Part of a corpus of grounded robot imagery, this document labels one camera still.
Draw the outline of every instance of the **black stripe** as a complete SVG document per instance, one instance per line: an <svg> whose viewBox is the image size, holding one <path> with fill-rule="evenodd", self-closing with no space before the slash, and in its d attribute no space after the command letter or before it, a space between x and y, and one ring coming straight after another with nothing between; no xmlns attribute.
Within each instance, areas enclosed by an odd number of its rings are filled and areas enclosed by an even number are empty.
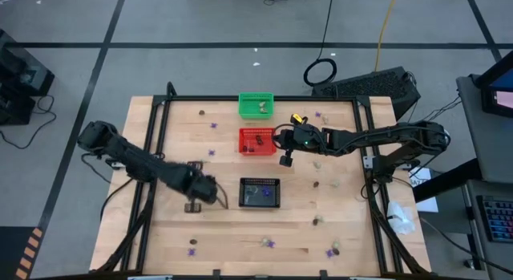
<svg viewBox="0 0 513 280"><path fill-rule="evenodd" d="M499 53L499 50L497 49L497 46L495 45L494 39L491 37L491 33L488 30L487 24L484 22L484 18L481 15L481 11L479 11L478 5L475 3L475 0L467 0L468 4L471 6L472 12L474 13L475 20L478 22L479 28L481 29L481 32L484 35L484 38L486 39L489 48L491 50L491 53L494 56L494 59L496 62L498 62L502 56Z"/></svg>
<svg viewBox="0 0 513 280"><path fill-rule="evenodd" d="M132 48L132 49L200 49L200 48L321 48L322 43L8 43L23 48ZM513 43L497 44L513 48ZM326 48L375 49L377 43L325 43ZM474 50L491 49L488 43L383 43L382 49Z"/></svg>
<svg viewBox="0 0 513 280"><path fill-rule="evenodd" d="M6 47L21 48L102 48L104 43L6 43Z"/></svg>
<svg viewBox="0 0 513 280"><path fill-rule="evenodd" d="M75 123L73 124L73 128L71 129L70 138L67 141L63 158L61 159L59 169L57 170L57 175L55 176L54 183L51 186L50 195L48 196L44 210L42 211L38 227L40 227L40 229L45 232L47 231L48 225L50 224L50 219L54 212L57 198L59 197L61 188L63 186L67 168L70 165L71 157L73 156L73 151L75 150L75 145L79 137L80 129L82 128L83 121L86 117L87 109L89 108L89 103L91 102L93 92L95 92L99 73L102 70L103 63L105 62L105 57L108 51L108 43L112 40L112 35L114 34L115 26L118 23L119 14L121 13L124 2L125 0L118 0L118 3L115 7L114 14L111 18L111 23L109 24L107 33L105 34L105 38L103 40L103 46L99 52L98 58L96 59L95 67L93 68L91 77L89 79L89 84L87 85L82 103L80 104L79 112L75 119Z"/></svg>

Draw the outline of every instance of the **white paper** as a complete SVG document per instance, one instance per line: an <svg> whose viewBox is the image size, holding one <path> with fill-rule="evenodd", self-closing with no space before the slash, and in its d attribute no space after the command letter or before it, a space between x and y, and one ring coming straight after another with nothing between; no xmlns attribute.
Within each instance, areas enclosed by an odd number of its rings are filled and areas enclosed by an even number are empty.
<svg viewBox="0 0 513 280"><path fill-rule="evenodd" d="M422 185L425 181L431 180L431 173L428 168L422 168L420 172L415 175L415 177L412 177L411 175L417 172L417 169L418 168L414 168L410 171L410 181L412 187ZM417 203L417 211L438 213L436 198L432 197Z"/></svg>

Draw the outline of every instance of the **wooden table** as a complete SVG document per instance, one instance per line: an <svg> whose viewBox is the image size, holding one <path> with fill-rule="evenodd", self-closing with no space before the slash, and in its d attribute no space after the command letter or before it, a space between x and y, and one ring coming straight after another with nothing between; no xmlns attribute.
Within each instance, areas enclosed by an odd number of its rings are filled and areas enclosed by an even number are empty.
<svg viewBox="0 0 513 280"><path fill-rule="evenodd" d="M371 99L376 128L395 124L390 98ZM173 101L168 119L164 153L166 160L207 160L204 171L216 177L228 194L230 209L218 203L203 204L199 214L184 213L184 196L158 183L147 244L145 274L211 275L220 269L223 275L319 275L378 276L379 268L370 224L370 211L360 196L364 184L360 152L328 157L307 152L293 153L293 167L278 164L283 151L273 156L242 156L237 151L239 128L267 127L288 123L293 113L308 116L309 123L319 128L331 127L356 131L353 108L345 102L275 102L271 120L242 120L235 101ZM123 136L143 147L151 110L151 97L133 97ZM315 117L315 112L328 116L329 125ZM365 111L360 109L362 119ZM157 116L156 131L159 130ZM210 128L210 123L218 123ZM152 147L156 146L155 132ZM382 154L392 152L397 144L381 146ZM209 156L208 150L216 150ZM316 169L313 162L321 163ZM408 181L406 172L395 176ZM281 208L247 210L238 207L241 177L281 179ZM110 192L127 180L124 171L114 172ZM313 182L319 181L317 188ZM339 181L340 186L331 184ZM135 191L129 185L108 204L103 215L91 268L98 268L111 255L127 232ZM399 235L417 261L430 270L426 246L420 228L410 187L399 182L388 184L390 199L409 207L414 215L415 232ZM312 220L320 215L324 222ZM276 247L262 247L263 237L276 242ZM189 241L196 239L195 246ZM388 270L393 270L390 244L383 234ZM333 241L340 242L340 255L327 258L326 250ZM139 239L134 241L139 246ZM188 249L196 248L189 257ZM131 267L135 267L132 249Z"/></svg>

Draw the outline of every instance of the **black stand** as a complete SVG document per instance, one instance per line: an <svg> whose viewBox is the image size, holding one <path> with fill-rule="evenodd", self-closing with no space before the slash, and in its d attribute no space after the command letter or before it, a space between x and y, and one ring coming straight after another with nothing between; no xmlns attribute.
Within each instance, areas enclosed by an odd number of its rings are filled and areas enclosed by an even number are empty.
<svg viewBox="0 0 513 280"><path fill-rule="evenodd" d="M434 179L414 188L415 202L419 203L454 188L463 186L468 180L482 180L478 159L467 161Z"/></svg>

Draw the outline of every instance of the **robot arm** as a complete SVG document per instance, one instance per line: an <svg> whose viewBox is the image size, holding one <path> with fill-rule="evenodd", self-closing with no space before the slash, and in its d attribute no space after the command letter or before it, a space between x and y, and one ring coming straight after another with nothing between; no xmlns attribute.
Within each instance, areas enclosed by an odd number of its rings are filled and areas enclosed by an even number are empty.
<svg viewBox="0 0 513 280"><path fill-rule="evenodd" d="M131 144L116 131L112 124L90 122L78 139L80 148L97 156L107 155L124 164L128 176L142 182L160 179L169 188L208 204L216 201L216 179L204 176L188 164L164 162Z"/></svg>
<svg viewBox="0 0 513 280"><path fill-rule="evenodd" d="M326 156L344 156L357 148L365 148L381 144L402 144L400 148L388 156L364 158L366 169L371 169L377 180L390 182L394 170L404 164L414 168L419 164L415 160L420 155L437 156L447 149L450 141L443 126L428 122L400 123L391 127L377 128L364 132L349 132L332 128L318 128L308 124L308 118L294 114L290 119L292 124L282 124L293 129L282 129L279 135L273 136L273 141L284 149L285 155L280 158L280 164L290 167L293 159L292 151L312 152Z"/></svg>

